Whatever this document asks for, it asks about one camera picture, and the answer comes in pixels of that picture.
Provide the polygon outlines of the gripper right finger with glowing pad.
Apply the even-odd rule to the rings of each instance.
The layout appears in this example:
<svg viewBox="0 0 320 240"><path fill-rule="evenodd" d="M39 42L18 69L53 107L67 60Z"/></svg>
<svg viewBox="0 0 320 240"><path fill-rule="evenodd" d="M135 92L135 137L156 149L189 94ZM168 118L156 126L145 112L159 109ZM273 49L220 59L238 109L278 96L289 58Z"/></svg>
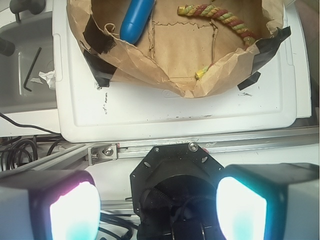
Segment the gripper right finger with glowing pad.
<svg viewBox="0 0 320 240"><path fill-rule="evenodd" d="M217 186L216 212L227 240L318 240L320 167L230 164Z"/></svg>

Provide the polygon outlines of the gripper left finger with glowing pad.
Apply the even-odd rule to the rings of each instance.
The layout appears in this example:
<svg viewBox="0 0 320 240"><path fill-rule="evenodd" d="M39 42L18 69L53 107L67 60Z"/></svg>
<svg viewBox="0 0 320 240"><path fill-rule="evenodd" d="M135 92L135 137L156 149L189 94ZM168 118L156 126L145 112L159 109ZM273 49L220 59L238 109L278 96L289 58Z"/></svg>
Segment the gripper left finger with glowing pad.
<svg viewBox="0 0 320 240"><path fill-rule="evenodd" d="M2 240L94 240L101 198L85 170L0 173Z"/></svg>

